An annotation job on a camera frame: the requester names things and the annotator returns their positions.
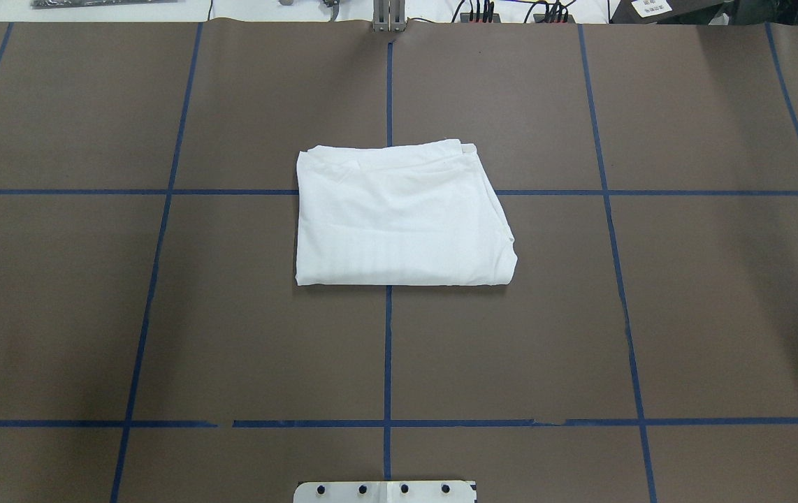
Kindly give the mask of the white long-sleeve printed shirt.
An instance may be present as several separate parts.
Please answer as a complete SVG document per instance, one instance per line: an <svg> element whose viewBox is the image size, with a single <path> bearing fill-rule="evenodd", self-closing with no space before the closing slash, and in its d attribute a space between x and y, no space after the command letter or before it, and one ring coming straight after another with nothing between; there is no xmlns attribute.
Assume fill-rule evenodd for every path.
<svg viewBox="0 0 798 503"><path fill-rule="evenodd" d="M296 283L502 286L518 257L478 147L458 139L296 162Z"/></svg>

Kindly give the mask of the aluminium frame post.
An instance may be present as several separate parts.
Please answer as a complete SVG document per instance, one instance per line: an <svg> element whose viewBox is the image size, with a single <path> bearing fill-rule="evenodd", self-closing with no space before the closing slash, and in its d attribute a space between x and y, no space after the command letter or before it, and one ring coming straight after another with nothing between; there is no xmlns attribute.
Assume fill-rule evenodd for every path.
<svg viewBox="0 0 798 503"><path fill-rule="evenodd" d="M374 32L401 32L407 27L405 0L374 0L372 28Z"/></svg>

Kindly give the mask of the white mounting plate with holes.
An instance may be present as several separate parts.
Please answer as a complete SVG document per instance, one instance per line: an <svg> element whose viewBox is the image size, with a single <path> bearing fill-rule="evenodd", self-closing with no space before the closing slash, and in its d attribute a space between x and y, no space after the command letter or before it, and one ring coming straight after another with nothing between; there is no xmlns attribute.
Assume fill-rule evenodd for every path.
<svg viewBox="0 0 798 503"><path fill-rule="evenodd" d="M474 481L310 481L293 502L477 502Z"/></svg>

